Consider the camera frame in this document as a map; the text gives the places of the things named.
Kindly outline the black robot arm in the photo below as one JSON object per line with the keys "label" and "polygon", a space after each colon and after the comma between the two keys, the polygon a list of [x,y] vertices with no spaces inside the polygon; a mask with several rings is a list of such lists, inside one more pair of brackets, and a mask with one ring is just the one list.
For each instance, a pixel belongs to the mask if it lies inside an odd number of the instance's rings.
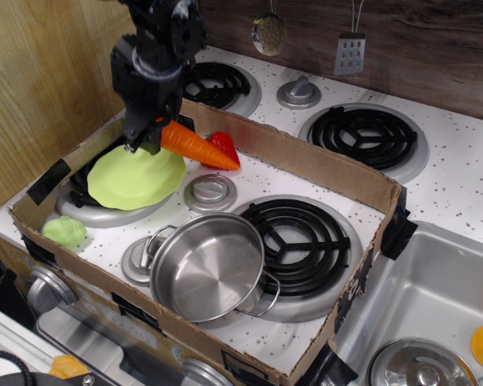
{"label": "black robot arm", "polygon": [[180,115],[185,73],[206,47],[196,1],[123,1],[136,28],[114,45],[114,91],[125,105],[123,137],[131,153],[161,149],[163,128]]}

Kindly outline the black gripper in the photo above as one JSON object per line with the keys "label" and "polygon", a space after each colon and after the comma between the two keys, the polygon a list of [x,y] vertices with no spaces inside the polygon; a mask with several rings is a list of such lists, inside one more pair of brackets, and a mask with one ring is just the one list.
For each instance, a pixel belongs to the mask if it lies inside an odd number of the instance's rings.
{"label": "black gripper", "polygon": [[181,73],[182,68],[177,66],[144,76],[131,60],[112,60],[113,88],[126,108],[123,136],[127,151],[143,149],[156,155],[161,150],[163,129],[172,119],[156,117],[165,114],[166,106],[180,98]]}

